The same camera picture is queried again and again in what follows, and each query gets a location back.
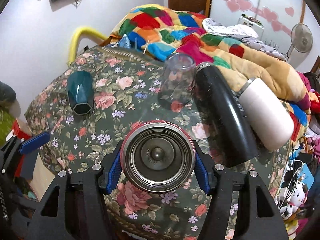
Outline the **red thermos bottle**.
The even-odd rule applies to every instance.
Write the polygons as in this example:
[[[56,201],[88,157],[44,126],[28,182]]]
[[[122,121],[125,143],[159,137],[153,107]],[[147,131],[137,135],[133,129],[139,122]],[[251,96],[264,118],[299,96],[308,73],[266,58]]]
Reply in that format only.
[[[148,193],[175,191],[189,179],[196,150],[189,134],[176,124],[152,120],[132,129],[120,149],[125,177]]]

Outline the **teal faceted cup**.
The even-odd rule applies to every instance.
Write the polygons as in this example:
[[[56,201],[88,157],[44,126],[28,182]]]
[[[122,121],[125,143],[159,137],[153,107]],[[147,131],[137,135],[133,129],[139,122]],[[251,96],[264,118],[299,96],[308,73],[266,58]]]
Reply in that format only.
[[[89,72],[76,71],[67,79],[67,95],[72,111],[88,115],[94,108],[93,77]]]

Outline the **clear plastic cup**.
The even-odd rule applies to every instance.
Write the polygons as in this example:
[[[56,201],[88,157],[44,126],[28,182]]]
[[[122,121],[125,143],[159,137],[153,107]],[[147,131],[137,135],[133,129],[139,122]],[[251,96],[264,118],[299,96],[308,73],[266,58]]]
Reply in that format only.
[[[193,97],[196,63],[185,53],[173,53],[164,62],[164,74],[159,99],[185,105]]]

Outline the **black thermos bottle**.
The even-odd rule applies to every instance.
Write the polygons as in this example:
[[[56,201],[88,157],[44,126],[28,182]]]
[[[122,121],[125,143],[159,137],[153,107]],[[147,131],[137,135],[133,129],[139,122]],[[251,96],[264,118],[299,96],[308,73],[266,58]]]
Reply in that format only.
[[[219,68],[210,62],[199,64],[195,85],[219,132],[226,166],[234,167],[259,156],[244,110]]]

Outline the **floral bed sheet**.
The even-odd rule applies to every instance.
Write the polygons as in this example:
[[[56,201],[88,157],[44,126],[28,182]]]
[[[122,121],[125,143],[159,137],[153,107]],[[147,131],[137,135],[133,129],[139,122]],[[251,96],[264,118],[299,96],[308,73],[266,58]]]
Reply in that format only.
[[[94,110],[86,116],[72,111],[67,95],[67,79],[79,70],[89,72],[94,81]],[[203,153],[224,163],[219,132],[204,101],[198,95],[185,105],[161,101],[163,73],[161,61],[128,49],[95,47],[79,55],[25,113],[34,134],[51,134],[40,149],[44,165],[53,172],[83,172],[110,154],[132,129],[151,120],[176,124]],[[105,197],[118,230],[146,239],[197,239],[210,201],[194,175],[164,194],[144,193],[121,176]]]

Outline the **white thermos bottle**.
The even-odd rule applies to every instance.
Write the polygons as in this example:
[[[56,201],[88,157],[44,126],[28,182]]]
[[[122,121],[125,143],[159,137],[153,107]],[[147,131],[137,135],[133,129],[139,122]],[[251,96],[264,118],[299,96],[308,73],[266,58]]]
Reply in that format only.
[[[250,126],[266,149],[274,151],[291,138],[294,122],[286,108],[260,78],[251,78],[237,93]]]

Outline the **cow plush toy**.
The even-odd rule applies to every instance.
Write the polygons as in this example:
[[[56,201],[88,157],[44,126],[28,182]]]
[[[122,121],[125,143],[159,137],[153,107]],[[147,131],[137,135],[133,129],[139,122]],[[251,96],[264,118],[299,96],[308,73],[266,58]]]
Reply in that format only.
[[[288,220],[304,204],[308,192],[308,186],[301,181],[297,181],[293,191],[285,197],[281,203],[279,212],[283,220]]]

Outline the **blue booklet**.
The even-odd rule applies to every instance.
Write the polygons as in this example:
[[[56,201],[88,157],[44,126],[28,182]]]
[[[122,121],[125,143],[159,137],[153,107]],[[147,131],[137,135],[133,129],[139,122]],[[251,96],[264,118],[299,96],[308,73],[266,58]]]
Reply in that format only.
[[[298,173],[298,180],[305,184],[308,190],[311,189],[315,179],[306,163],[302,165],[302,169]]]

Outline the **grey white crumpled sheet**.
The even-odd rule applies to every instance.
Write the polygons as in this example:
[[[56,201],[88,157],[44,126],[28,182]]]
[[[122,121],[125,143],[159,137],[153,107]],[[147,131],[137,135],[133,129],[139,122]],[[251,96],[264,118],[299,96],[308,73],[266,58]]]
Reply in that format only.
[[[261,41],[257,32],[247,25],[237,24],[234,26],[223,26],[212,18],[205,18],[202,21],[202,26],[206,32],[212,35],[233,38],[249,48],[261,51],[281,61],[287,61],[282,53]]]

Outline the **colourful patchwork blanket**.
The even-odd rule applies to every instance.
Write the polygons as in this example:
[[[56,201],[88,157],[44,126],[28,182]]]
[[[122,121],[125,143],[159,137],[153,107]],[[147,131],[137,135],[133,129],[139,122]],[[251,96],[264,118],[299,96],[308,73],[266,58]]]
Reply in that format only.
[[[196,64],[211,62],[221,70],[234,91],[239,91],[251,77],[261,78],[288,107],[295,124],[291,139],[299,140],[310,121],[310,99],[301,75],[285,61],[233,38],[208,33],[202,27],[204,19],[204,15],[195,12],[146,4],[124,16],[112,30],[111,37],[119,40],[126,35],[159,61],[180,52],[190,55]]]

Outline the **white small cabinet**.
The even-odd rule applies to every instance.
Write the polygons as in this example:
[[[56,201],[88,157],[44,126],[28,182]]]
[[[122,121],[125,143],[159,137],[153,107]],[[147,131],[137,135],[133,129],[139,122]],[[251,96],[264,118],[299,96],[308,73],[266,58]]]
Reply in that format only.
[[[242,14],[238,19],[238,24],[249,26],[257,33],[259,38],[262,38],[264,33],[264,26],[259,20],[256,20],[251,16]]]

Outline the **white standing fan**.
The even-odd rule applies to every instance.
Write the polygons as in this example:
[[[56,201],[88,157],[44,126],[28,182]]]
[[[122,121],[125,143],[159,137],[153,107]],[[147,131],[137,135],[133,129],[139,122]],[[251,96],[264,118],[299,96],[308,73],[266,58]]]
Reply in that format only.
[[[309,27],[303,23],[297,23],[291,30],[291,45],[287,51],[289,58],[294,50],[299,53],[307,53],[313,45],[313,36]]]

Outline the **sliding wardrobe with hearts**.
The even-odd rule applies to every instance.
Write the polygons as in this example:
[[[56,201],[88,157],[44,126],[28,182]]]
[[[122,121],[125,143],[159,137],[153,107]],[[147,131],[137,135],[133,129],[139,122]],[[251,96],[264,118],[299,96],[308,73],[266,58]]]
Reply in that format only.
[[[291,46],[291,30],[303,22],[304,0],[212,0],[210,18],[224,26],[238,24],[241,15],[258,20],[264,26],[260,40],[286,53]]]

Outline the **yellow pipe rail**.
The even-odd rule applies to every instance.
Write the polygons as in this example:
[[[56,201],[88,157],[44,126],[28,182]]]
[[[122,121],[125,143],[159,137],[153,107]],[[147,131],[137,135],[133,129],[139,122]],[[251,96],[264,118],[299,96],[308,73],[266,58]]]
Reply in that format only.
[[[96,44],[98,44],[99,42],[104,42],[108,39],[106,35],[92,27],[77,27],[71,37],[71,42],[69,44],[67,66],[70,66],[71,63],[76,59],[78,47],[82,38],[88,38],[89,40],[94,41]]]

